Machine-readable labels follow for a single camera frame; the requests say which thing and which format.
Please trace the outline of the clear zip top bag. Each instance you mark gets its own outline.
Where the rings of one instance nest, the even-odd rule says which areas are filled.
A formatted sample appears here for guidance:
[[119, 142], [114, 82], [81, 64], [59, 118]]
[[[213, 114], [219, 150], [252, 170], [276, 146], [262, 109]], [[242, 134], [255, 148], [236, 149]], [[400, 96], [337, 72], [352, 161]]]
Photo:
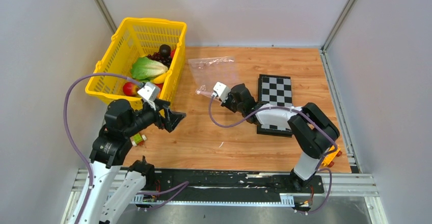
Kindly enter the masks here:
[[229, 88], [241, 83], [234, 57], [188, 59], [188, 66], [197, 85], [198, 95], [211, 97], [217, 82]]

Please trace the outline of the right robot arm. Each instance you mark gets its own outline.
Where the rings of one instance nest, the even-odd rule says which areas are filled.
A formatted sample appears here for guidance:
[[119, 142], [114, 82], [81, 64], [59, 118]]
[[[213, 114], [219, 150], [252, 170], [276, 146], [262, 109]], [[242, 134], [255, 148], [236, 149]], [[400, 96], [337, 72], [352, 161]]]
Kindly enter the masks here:
[[292, 188], [297, 192], [311, 186], [311, 179], [324, 158], [338, 148], [338, 128], [315, 103], [287, 107], [257, 102], [243, 83], [229, 88], [217, 82], [212, 98], [218, 98], [221, 106], [233, 113], [241, 113], [248, 123], [277, 126], [292, 132], [302, 149], [300, 159], [290, 172]]

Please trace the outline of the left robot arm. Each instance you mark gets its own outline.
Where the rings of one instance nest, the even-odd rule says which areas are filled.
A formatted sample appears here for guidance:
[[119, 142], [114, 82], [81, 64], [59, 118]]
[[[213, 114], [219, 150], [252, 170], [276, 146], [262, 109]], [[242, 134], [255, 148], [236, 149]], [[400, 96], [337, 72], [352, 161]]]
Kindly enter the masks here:
[[92, 145], [89, 156], [87, 186], [83, 189], [70, 223], [116, 223], [126, 207], [144, 189], [156, 184], [155, 167], [145, 159], [135, 161], [128, 169], [120, 187], [110, 197], [110, 187], [132, 148], [131, 137], [151, 125], [172, 132], [186, 117], [172, 111], [170, 103], [155, 100], [134, 110], [125, 99], [111, 102], [105, 112], [105, 124]]

